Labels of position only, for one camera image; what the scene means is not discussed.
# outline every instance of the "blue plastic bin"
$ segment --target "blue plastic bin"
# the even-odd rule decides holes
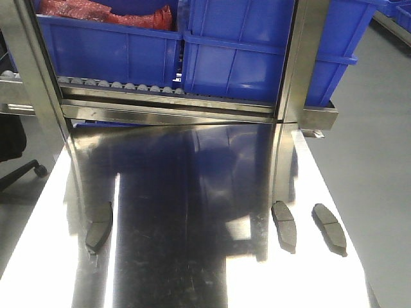
[[[387,0],[332,0],[319,53],[351,57],[377,6],[385,4]]]
[[[99,0],[112,11],[141,15],[143,1]],[[152,1],[160,8],[172,1]],[[39,0],[35,0],[38,9]],[[109,82],[144,83],[161,87],[173,85],[181,31],[162,31],[38,15],[51,60],[59,76],[94,78]]]
[[[396,21],[401,27],[411,32],[411,4],[397,7]]]
[[[235,43],[184,33],[184,90],[273,106],[283,73],[285,49]],[[307,105],[325,106],[356,58],[319,55]]]
[[[355,65],[357,61],[355,56],[317,56],[306,106],[327,106],[348,65]]]
[[[292,0],[192,0],[188,29],[202,37],[285,47]],[[377,6],[387,0],[332,0],[319,51],[351,56]]]
[[[285,48],[206,39],[189,31],[184,33],[184,40],[182,81],[186,92],[272,105],[279,89]]]
[[[397,15],[397,6],[411,4],[411,0],[388,0],[387,5],[378,7],[378,10],[387,17],[395,17]]]
[[[201,37],[286,47],[292,0],[191,0],[188,29]]]

